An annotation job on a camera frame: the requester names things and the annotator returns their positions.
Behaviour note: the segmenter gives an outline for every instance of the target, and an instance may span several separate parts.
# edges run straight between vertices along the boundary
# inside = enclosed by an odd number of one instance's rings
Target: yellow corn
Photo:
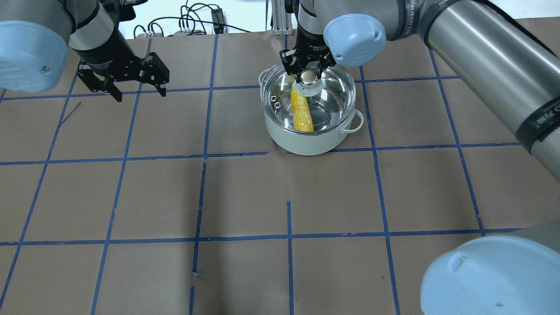
[[[292,101],[292,117],[295,129],[299,131],[313,131],[313,120],[311,120],[311,112],[309,111],[309,104],[305,96],[302,96],[296,89],[292,88],[290,100]]]

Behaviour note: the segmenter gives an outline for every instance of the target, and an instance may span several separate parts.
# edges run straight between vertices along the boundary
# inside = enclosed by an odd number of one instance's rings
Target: pot handle
[[[362,128],[362,126],[363,126],[363,114],[359,110],[355,109],[354,110],[354,115],[358,115],[358,117],[360,118],[360,125],[358,127],[354,128],[354,129],[344,129],[344,128],[342,128],[340,130],[340,133],[342,135],[345,134],[345,133],[355,133],[356,131],[360,130],[360,128]]]
[[[259,86],[263,85],[264,75],[266,75],[269,70],[270,69],[265,69],[263,72],[259,74]]]

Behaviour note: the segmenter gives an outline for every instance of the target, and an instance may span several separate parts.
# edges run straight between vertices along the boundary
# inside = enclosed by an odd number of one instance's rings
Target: light blue joint cap
[[[31,22],[0,22],[0,87],[31,93],[58,84],[68,45],[53,30]]]
[[[560,253],[511,235],[472,240],[432,263],[420,301],[425,315],[560,314]]]
[[[359,13],[333,19],[326,25],[323,36],[334,59],[343,67],[359,67],[373,60],[387,44],[383,24]]]

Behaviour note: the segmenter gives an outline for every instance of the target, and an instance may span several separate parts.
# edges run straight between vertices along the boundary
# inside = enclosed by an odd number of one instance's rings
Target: metal bracket
[[[272,33],[274,35],[292,35],[292,17],[286,12],[284,0],[272,0]]]

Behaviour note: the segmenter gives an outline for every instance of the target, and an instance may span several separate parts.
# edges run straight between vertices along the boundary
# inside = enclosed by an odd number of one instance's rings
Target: blue tape
[[[194,312],[194,286],[190,287],[190,297],[189,297],[189,315],[193,315]]]
[[[461,148],[461,142],[459,141],[459,135],[457,134],[457,129],[455,128],[455,123],[453,122],[453,116],[451,115],[451,110],[449,108],[449,103],[447,102],[447,96],[445,95],[444,85],[441,82],[440,72],[437,69],[436,60],[433,57],[432,50],[429,49],[429,48],[427,48],[427,49],[428,49],[428,52],[430,53],[430,58],[432,59],[432,65],[433,65],[433,69],[436,72],[437,83],[440,87],[441,97],[443,98],[444,105],[445,105],[445,110],[447,112],[447,117],[449,118],[449,123],[451,124],[451,130],[453,131],[453,137],[455,139],[455,144],[457,145],[457,150],[459,152],[459,158],[461,159],[461,165],[463,166],[463,172],[465,173],[466,184],[469,188],[470,199],[473,203],[474,213],[475,213],[476,218],[477,218],[478,227],[480,229],[480,234],[482,236],[485,236],[484,225],[482,224],[482,219],[480,218],[480,212],[479,212],[479,209],[478,209],[477,198],[474,195],[473,184],[470,181],[469,170],[466,167],[465,156],[463,155],[463,149]]]
[[[152,46],[152,39],[148,41],[148,48],[146,49],[146,54],[150,52],[150,47]],[[138,84],[138,91],[142,89],[142,83]],[[105,260],[107,258],[107,251],[109,249],[109,244],[111,240],[111,232],[113,231],[113,223],[115,221],[115,210],[119,203],[120,189],[123,184],[124,171],[127,166],[128,150],[130,148],[130,139],[132,138],[132,130],[134,129],[134,121],[136,119],[136,111],[138,109],[138,101],[140,100],[140,93],[136,94],[136,99],[134,101],[134,108],[132,110],[132,115],[130,117],[130,125],[128,127],[128,137],[127,143],[124,148],[123,156],[123,166],[120,169],[119,181],[116,187],[115,200],[113,202],[113,210],[111,211],[111,218],[109,219],[109,226],[107,227],[107,235],[105,236],[105,242],[103,246],[103,254],[101,255],[101,262],[99,264],[99,272],[97,273],[97,282],[95,284],[94,298],[91,302],[91,315],[95,314],[95,308],[97,307],[97,298],[99,297],[99,288],[101,286],[101,279],[103,278],[103,269],[105,268]]]
[[[287,202],[288,207],[288,235],[292,235],[292,202]],[[292,238],[288,239],[288,291],[290,294],[290,315],[294,314],[293,299],[293,251]]]
[[[191,87],[189,89],[168,89],[168,93],[174,92],[200,92],[200,91],[209,91],[209,87]],[[149,90],[149,91],[141,91],[140,93],[159,93],[157,90]]]
[[[206,163],[202,164],[202,175],[200,176],[200,194],[198,197],[197,230],[195,232],[194,253],[193,253],[193,273],[198,268],[198,249],[200,246],[200,226],[202,225],[202,207],[204,204],[204,183],[206,182]]]
[[[461,144],[463,148],[472,147],[508,147],[508,146],[520,146],[517,142],[505,142],[505,143],[471,143],[471,144]],[[376,151],[384,150],[424,150],[424,149],[449,149],[457,148],[457,145],[424,145],[424,146],[393,146],[393,147],[377,147]],[[347,148],[347,149],[332,149],[328,153],[336,152],[369,152],[374,149],[369,147],[359,147],[359,148]],[[217,153],[208,154],[208,158],[227,158],[231,156],[255,156],[255,155],[267,155],[269,152],[236,152],[236,153]],[[161,156],[135,156],[128,157],[128,161],[147,161],[147,160],[175,160],[175,159],[200,159],[204,158],[203,154],[192,154],[192,155],[161,155]],[[64,164],[64,163],[96,163],[96,162],[121,162],[124,158],[122,157],[102,157],[97,159],[69,159],[69,160],[50,160],[50,161],[14,161],[14,162],[0,162],[2,165],[34,165],[34,164]]]
[[[485,229],[486,233],[511,233],[521,228]],[[389,232],[392,237],[418,236],[418,235],[460,235],[476,234],[480,230],[433,230],[433,231],[395,231]],[[306,239],[306,238],[352,238],[352,237],[384,237],[385,232],[360,232],[360,233],[316,233],[316,234],[269,234],[239,237],[200,237],[199,242],[240,242],[244,240],[267,239]],[[109,244],[150,244],[150,243],[194,243],[196,237],[183,238],[142,238],[142,239],[110,239]],[[0,242],[0,246],[17,246],[19,242]],[[47,240],[24,241],[22,246],[47,246],[47,245],[83,245],[105,244],[104,239],[86,240]]]
[[[210,89],[208,90],[208,109],[206,110],[206,128],[204,129],[204,159],[208,157],[208,133],[210,131],[210,114],[212,112],[212,94],[214,92],[214,74],[216,73],[216,55],[218,52],[218,38],[214,38],[214,52],[212,54],[212,72],[210,74]]]
[[[50,160],[50,157],[53,154],[54,144],[57,141],[58,132],[60,131],[60,124],[64,120],[64,114],[66,113],[66,109],[68,108],[68,102],[70,100],[70,95],[72,94],[72,90],[74,89],[74,85],[76,83],[77,72],[74,73],[74,78],[72,79],[72,84],[70,84],[70,89],[68,90],[68,94],[66,95],[66,101],[64,102],[64,107],[62,108],[62,112],[60,113],[60,118],[58,119],[58,127],[57,130],[54,132],[53,140],[50,144],[49,154],[46,158],[47,161]],[[37,184],[37,189],[35,190],[35,194],[33,195],[33,201],[31,202],[31,207],[29,208],[29,212],[27,213],[27,218],[25,220],[24,228],[21,232],[20,240],[18,242],[16,253],[13,256],[12,265],[10,266],[10,271],[8,272],[8,276],[6,278],[6,282],[4,283],[4,289],[2,290],[2,295],[0,296],[0,309],[2,309],[2,305],[4,304],[4,300],[6,298],[6,294],[8,292],[8,287],[10,286],[10,281],[12,279],[13,271],[16,267],[17,259],[20,255],[21,247],[23,246],[23,242],[25,239],[25,234],[27,233],[27,228],[29,227],[29,222],[31,221],[31,216],[33,215],[33,211],[35,210],[35,204],[37,203],[37,198],[39,196],[39,192],[41,191],[41,186],[43,185],[43,180],[45,179],[45,173],[48,164],[45,164],[43,167],[43,171],[41,172],[41,177],[39,178],[39,183]]]
[[[241,85],[241,86],[222,86],[214,87],[214,90],[238,90],[238,89],[260,89],[258,85]]]
[[[5,101],[15,100],[41,100],[41,99],[65,99],[68,95],[44,95],[44,96],[19,96],[15,98],[4,98]]]
[[[368,131],[370,133],[370,141],[371,141],[371,147],[374,148],[374,150],[372,150],[372,153],[374,155],[374,169],[375,169],[375,178],[377,180],[377,191],[379,193],[379,203],[381,205],[381,217],[383,219],[383,231],[384,231],[384,236],[385,236],[385,245],[386,245],[386,250],[387,250],[387,259],[388,259],[388,264],[389,264],[389,274],[391,277],[391,286],[393,288],[393,300],[395,303],[395,313],[396,315],[400,315],[400,307],[399,307],[399,295],[398,292],[396,290],[396,278],[395,278],[395,267],[393,266],[393,253],[391,251],[391,240],[390,240],[390,234],[389,234],[389,224],[387,222],[387,213],[385,211],[385,199],[383,198],[383,187],[381,185],[381,174],[379,172],[379,163],[378,163],[378,159],[377,159],[377,150],[376,150],[376,146],[375,146],[375,138],[374,138],[374,134],[372,131],[372,126],[371,126],[371,114],[370,114],[370,105],[367,99],[367,90],[366,90],[366,83],[364,80],[364,76],[363,76],[363,67],[360,66],[360,76],[362,81],[364,81],[362,83],[362,91],[363,91],[363,100],[366,106],[366,117],[367,117],[367,125],[368,125]]]

